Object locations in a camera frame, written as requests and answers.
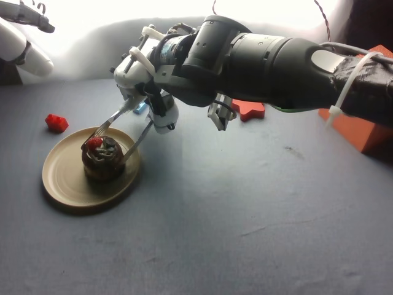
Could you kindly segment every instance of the red berry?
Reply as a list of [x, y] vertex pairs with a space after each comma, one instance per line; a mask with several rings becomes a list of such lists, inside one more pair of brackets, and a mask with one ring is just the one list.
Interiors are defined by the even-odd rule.
[[99, 148], [103, 143], [103, 139], [101, 137], [93, 137], [90, 138], [87, 142], [87, 148], [89, 151], [94, 151], [96, 148]]

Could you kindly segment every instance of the orange block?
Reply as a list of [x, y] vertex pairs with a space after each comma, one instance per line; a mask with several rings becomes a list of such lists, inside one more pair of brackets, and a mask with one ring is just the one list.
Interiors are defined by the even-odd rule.
[[[393, 58], [393, 53], [382, 45], [376, 46], [370, 51], [378, 51], [387, 57]], [[320, 109], [319, 115], [327, 120], [329, 118], [328, 109]], [[359, 152], [367, 152], [387, 139], [393, 138], [393, 128], [371, 123], [369, 121], [338, 116], [333, 122], [335, 128], [345, 139], [347, 139]]]

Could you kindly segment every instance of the table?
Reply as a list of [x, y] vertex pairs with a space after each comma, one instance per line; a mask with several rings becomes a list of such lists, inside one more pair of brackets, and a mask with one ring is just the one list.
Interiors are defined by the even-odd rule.
[[[315, 111], [230, 122], [179, 102], [122, 203], [73, 216], [43, 198], [46, 155], [122, 102], [113, 80], [0, 88], [0, 294], [390, 294], [393, 170]], [[65, 116], [69, 128], [47, 131]], [[146, 113], [114, 127], [137, 138]]]

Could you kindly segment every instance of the red star-shaped object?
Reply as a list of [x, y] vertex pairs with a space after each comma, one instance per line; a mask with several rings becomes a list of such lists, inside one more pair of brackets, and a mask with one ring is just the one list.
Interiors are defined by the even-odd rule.
[[261, 103], [232, 100], [232, 108], [240, 113], [240, 120], [242, 120], [243, 122], [248, 121], [252, 118], [265, 117], [265, 106]]

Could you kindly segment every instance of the round plate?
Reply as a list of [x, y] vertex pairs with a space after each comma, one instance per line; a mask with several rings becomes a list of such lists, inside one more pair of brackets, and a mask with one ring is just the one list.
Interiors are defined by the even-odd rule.
[[[75, 132], [50, 151], [42, 169], [42, 181], [49, 195], [63, 205], [86, 208], [116, 199], [135, 179], [141, 158], [138, 150], [128, 159], [124, 172], [108, 183], [97, 183], [85, 176], [80, 146], [97, 127]], [[134, 141], [124, 132], [110, 128], [105, 135], [115, 139], [126, 153]]]

